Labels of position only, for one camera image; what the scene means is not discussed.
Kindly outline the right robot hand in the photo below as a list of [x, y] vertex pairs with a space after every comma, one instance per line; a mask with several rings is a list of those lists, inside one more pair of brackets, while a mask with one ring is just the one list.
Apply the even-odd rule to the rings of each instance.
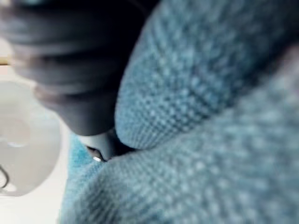
[[118, 139], [120, 82], [156, 0], [3, 0], [0, 35], [15, 72], [35, 83], [54, 111], [99, 161], [131, 151]]

